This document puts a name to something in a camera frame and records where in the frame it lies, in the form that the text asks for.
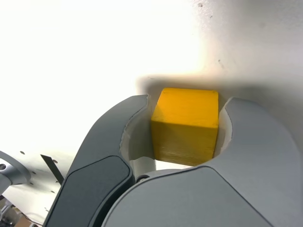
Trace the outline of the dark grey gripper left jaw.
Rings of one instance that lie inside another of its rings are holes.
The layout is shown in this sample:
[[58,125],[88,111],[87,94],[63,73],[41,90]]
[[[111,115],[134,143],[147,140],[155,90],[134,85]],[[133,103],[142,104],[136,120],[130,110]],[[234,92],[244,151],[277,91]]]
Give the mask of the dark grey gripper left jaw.
[[46,217],[46,227],[99,227],[138,176],[156,169],[148,95],[131,96],[91,127]]

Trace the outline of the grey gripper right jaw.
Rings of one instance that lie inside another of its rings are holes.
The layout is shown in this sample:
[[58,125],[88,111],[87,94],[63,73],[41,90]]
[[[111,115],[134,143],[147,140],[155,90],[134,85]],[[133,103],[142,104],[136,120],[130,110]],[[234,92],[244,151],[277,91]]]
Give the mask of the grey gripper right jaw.
[[103,226],[302,226],[299,151],[260,105],[160,96],[150,128],[156,169],[137,177]]

